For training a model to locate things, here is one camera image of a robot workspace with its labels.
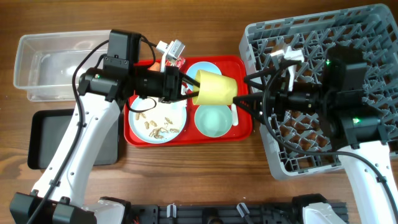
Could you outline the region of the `light blue bowl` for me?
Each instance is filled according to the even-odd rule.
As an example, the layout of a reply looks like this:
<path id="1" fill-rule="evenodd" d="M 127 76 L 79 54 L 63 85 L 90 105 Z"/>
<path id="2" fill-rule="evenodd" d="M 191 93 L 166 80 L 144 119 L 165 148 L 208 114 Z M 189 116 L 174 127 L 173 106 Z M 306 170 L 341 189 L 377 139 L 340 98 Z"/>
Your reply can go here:
<path id="1" fill-rule="evenodd" d="M 197 72 L 199 70 L 204 70 L 206 72 L 211 72 L 215 73 L 218 75 L 222 75 L 221 70 L 213 63 L 211 62 L 197 62 L 191 65 L 187 72 L 186 75 L 188 75 L 190 78 L 195 79 L 197 76 Z"/>

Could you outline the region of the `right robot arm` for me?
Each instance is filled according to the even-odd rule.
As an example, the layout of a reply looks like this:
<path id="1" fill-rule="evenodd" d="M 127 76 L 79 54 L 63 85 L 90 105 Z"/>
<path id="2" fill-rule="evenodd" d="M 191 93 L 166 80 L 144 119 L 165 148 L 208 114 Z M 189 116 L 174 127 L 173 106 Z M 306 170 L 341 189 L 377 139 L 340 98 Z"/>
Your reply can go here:
<path id="1" fill-rule="evenodd" d="M 387 126 L 378 110 L 363 101 L 367 63 L 362 52 L 337 45 L 326 55 L 322 83 L 297 83 L 284 77 L 297 59 L 282 59 L 278 67 L 253 73 L 244 82 L 256 93 L 234 97 L 234 104 L 260 121 L 279 143 L 296 151 L 270 124 L 286 111 L 316 113 L 320 129 L 330 140 L 349 178 L 363 223 L 397 222 L 397 186 L 391 169 Z"/>

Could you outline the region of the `mint green bowl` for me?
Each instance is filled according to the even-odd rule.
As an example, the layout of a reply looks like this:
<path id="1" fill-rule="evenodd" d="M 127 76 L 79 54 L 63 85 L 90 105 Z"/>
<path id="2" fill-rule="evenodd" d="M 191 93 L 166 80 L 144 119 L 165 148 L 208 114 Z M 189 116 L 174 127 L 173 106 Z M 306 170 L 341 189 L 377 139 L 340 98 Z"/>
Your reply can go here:
<path id="1" fill-rule="evenodd" d="M 232 127 L 231 110 L 226 105 L 201 105 L 195 112 L 194 122 L 204 136 L 220 138 Z"/>

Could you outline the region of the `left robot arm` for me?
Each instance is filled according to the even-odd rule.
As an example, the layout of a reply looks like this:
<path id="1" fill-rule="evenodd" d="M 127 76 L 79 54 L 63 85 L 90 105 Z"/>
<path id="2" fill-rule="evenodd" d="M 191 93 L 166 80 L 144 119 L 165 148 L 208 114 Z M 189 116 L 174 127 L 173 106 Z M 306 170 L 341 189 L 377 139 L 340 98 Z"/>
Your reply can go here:
<path id="1" fill-rule="evenodd" d="M 76 101 L 68 128 L 41 178 L 29 194 L 16 193 L 10 213 L 16 223 L 131 223 L 131 203 L 112 197 L 85 205 L 90 172 L 113 124 L 129 98 L 155 103 L 185 99 L 184 83 L 200 86 L 177 67 L 162 64 L 155 71 L 139 64 L 145 36 L 112 30 L 104 41 L 107 53 L 85 73 L 76 70 L 72 89 Z"/>

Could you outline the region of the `yellow plastic cup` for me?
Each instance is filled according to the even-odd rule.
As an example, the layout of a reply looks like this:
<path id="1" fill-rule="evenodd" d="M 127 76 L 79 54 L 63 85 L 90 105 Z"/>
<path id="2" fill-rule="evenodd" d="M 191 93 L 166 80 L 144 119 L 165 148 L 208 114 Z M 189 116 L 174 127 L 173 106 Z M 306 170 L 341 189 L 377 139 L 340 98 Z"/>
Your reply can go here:
<path id="1" fill-rule="evenodd" d="M 238 84 L 233 78 L 198 70 L 195 80 L 200 86 L 193 89 L 198 92 L 192 99 L 194 105 L 231 105 L 238 95 Z"/>

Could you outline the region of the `white plastic spoon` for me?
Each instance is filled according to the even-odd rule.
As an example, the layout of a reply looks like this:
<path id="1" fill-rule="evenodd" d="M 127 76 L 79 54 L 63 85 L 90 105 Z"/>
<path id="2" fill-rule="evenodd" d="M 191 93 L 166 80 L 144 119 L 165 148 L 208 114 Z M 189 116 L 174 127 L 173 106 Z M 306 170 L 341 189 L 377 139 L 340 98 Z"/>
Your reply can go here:
<path id="1" fill-rule="evenodd" d="M 231 114 L 232 114 L 232 125 L 237 126 L 239 124 L 239 118 L 238 118 L 237 107 L 234 103 L 231 105 Z"/>

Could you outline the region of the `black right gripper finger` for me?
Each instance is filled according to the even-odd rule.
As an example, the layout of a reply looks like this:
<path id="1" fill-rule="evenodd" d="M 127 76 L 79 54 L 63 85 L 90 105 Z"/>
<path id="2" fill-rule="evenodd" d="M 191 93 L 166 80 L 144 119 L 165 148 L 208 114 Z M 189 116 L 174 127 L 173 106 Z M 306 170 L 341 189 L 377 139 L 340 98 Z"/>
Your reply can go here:
<path id="1" fill-rule="evenodd" d="M 282 70 L 267 68 L 244 77 L 244 83 L 259 91 L 271 93 L 281 91 L 282 89 Z"/>
<path id="2" fill-rule="evenodd" d="M 268 117 L 271 114 L 271 107 L 265 94 L 235 96 L 233 103 L 262 124 L 268 121 Z"/>

